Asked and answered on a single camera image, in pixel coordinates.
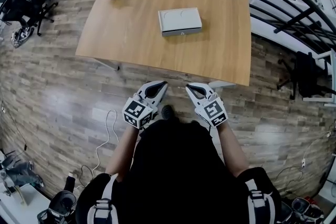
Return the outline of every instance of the office chair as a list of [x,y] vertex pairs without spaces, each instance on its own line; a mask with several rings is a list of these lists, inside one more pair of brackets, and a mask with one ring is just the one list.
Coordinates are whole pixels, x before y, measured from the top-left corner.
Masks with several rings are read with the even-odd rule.
[[293,94],[290,96],[292,100],[295,99],[296,86],[298,85],[299,93],[302,97],[312,97],[313,95],[324,96],[324,93],[336,94],[336,91],[317,84],[317,78],[320,76],[328,76],[327,62],[324,61],[324,70],[320,70],[315,59],[312,57],[311,52],[308,55],[298,51],[295,60],[294,69],[292,69],[283,59],[278,61],[279,64],[284,64],[290,78],[281,84],[277,85],[277,89],[280,90],[284,85],[293,83]]
[[[10,1],[7,2],[7,0],[0,0],[0,3],[2,3],[1,6],[0,6],[0,14],[1,13],[6,13],[7,12],[6,8],[8,8],[8,4],[10,3]],[[4,22],[6,25],[11,25],[10,22],[7,22],[7,21],[3,20],[2,18],[0,18],[0,20],[2,22]]]
[[[44,2],[33,3],[29,0],[7,0],[6,12],[4,13],[3,20],[20,22],[22,27],[37,26],[37,35],[41,36],[39,32],[43,19],[49,20],[51,23],[54,20],[46,17],[46,14],[58,5],[57,2],[52,3],[50,6],[44,5]],[[25,21],[23,16],[29,17],[29,21]]]

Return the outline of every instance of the wooden floor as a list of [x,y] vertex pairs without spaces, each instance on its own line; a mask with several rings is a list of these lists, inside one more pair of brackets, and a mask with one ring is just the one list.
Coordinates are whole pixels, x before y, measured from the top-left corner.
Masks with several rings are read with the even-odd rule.
[[[63,188],[69,171],[80,174],[82,164],[96,166],[95,148],[107,139],[105,118],[110,109],[118,112],[115,131],[122,135],[127,124],[120,116],[121,109],[143,83],[168,81],[170,87],[163,104],[174,105],[179,117],[190,121],[198,118],[184,87],[189,82],[209,82],[189,74],[126,64],[113,71],[94,60],[75,57],[78,39],[95,0],[57,1],[55,22],[43,22],[41,37],[34,33],[28,42],[13,49],[10,36],[18,27],[14,23],[4,29],[5,40],[0,45],[1,98],[7,110],[1,118],[3,149],[20,152],[24,147],[10,112],[27,140],[27,151],[21,157],[34,161],[50,196]],[[289,61],[293,55],[255,37],[252,43],[250,86],[218,90],[230,125],[251,166],[264,167],[283,195],[313,194],[331,161],[333,137],[323,136],[313,143],[303,175],[299,168],[287,169],[278,178],[277,175],[286,167],[301,166],[305,150],[333,123],[335,110],[303,102],[299,96],[291,101],[287,87],[277,91],[279,79],[288,76],[277,61]],[[111,133],[114,118],[114,113],[110,113]],[[212,136],[220,151],[215,130]],[[99,150],[99,172],[104,171],[116,144],[112,133],[110,142]],[[82,180],[90,180],[89,171],[84,170]]]

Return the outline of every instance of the table top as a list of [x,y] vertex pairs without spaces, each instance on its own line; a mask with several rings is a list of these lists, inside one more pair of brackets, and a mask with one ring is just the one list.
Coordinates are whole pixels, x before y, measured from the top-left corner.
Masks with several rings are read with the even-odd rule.
[[[158,11],[197,7],[201,33],[162,37]],[[248,0],[96,0],[77,56],[169,69],[248,85]]]

